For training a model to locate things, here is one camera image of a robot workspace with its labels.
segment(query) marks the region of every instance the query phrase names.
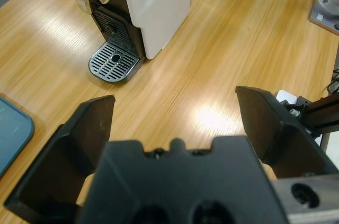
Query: screw hole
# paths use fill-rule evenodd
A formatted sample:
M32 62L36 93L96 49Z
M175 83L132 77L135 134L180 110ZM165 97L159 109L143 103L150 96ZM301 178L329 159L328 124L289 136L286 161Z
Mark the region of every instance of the screw hole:
M169 224L165 210L156 205L144 207L133 218L132 224Z
M165 153L166 151L163 148L157 148L150 153L145 153L145 156L148 158L160 159L160 157L163 156Z
M211 152L210 150L193 150L191 151L191 155L195 157L199 157L199 156L205 156L209 154L210 152Z
M310 186L302 183L296 183L292 186L291 191L295 199L305 208L315 208L320 204L318 195L311 189Z
M234 219L218 202L205 201L198 205L193 215L193 224L234 224Z

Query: wood grain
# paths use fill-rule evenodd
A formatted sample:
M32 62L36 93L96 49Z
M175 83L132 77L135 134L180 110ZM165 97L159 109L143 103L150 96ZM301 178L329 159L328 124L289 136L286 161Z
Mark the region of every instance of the wood grain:
M79 103L114 94L110 140L146 150L182 138L209 147L243 134L236 85L326 96L338 38L310 23L313 0L193 0L168 46L124 85L88 71L104 39L74 0L10 0L0 8L0 92L30 115L35 133L0 179L3 203ZM0 223L22 223L0 207Z

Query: coffee machine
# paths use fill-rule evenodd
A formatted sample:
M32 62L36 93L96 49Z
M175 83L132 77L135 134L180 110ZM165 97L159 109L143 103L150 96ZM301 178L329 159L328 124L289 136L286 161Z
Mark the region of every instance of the coffee machine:
M161 51L187 17L191 0L76 0L92 15L105 43L89 61L106 82L129 80Z

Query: drip tray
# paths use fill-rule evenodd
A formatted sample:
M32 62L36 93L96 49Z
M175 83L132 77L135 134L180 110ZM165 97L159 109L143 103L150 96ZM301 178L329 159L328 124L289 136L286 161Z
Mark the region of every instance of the drip tray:
M95 76L106 82L116 83L130 79L131 74L138 70L136 64L139 61L139 58L105 42L90 59L89 67Z

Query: blue tray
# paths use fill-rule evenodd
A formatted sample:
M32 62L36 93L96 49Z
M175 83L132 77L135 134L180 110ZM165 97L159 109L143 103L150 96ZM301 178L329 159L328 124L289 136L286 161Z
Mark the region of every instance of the blue tray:
M32 119L0 97L0 177L31 139Z

